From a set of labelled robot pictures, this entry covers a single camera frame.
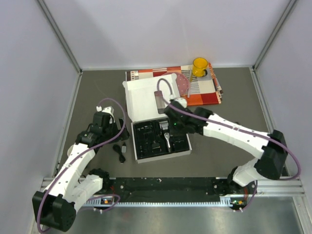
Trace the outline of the small oil bottle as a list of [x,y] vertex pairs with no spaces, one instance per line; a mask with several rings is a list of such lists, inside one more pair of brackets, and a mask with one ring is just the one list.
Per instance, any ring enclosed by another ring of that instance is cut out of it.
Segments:
[[127,146],[126,146],[126,143],[124,142],[122,147],[121,147],[121,152],[122,153],[125,153],[126,152],[126,149],[127,149]]

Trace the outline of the silver hair clipper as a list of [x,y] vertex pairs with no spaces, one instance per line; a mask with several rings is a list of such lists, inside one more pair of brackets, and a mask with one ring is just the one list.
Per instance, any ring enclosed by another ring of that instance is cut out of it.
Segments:
[[171,145],[170,145],[169,123],[167,120],[164,120],[164,121],[160,121],[159,125],[160,125],[161,132],[165,138],[168,152],[170,153]]

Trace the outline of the black clipper comb guard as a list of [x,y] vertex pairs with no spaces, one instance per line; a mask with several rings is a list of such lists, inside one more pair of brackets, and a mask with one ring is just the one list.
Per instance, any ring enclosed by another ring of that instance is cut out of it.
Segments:
[[177,139],[173,141],[173,147],[175,151],[185,151],[187,143],[184,140]]
[[155,154],[161,152],[161,145],[158,142],[152,144],[152,152]]

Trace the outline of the white cardboard box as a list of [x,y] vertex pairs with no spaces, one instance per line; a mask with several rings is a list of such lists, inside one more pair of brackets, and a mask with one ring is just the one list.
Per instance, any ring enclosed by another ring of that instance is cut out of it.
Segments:
[[159,79],[154,77],[123,82],[127,112],[132,123],[168,118],[164,114],[167,106],[165,101],[180,97],[176,75],[165,75],[164,81]]

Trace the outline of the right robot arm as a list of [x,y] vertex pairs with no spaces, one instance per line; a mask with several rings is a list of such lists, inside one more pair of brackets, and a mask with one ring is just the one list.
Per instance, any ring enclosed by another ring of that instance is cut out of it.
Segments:
[[254,157],[232,169],[226,180],[226,193],[239,193],[255,180],[280,179],[288,155],[283,149],[286,143],[280,131],[266,133],[251,130],[202,107],[192,112],[176,100],[164,109],[164,114],[169,119],[170,129],[175,133],[216,138]]

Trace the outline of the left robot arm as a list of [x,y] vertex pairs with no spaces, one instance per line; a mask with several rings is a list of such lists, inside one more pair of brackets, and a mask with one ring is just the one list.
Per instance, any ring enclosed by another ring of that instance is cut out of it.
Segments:
[[111,182],[105,178],[105,172],[101,170],[95,170],[93,174],[87,175],[83,182],[79,182],[79,179],[100,147],[128,137],[124,120],[122,118],[115,120],[112,107],[98,108],[92,123],[77,136],[57,176],[42,192],[37,191],[32,197],[39,233],[45,233],[42,226],[68,231],[78,211],[93,194],[109,191]]

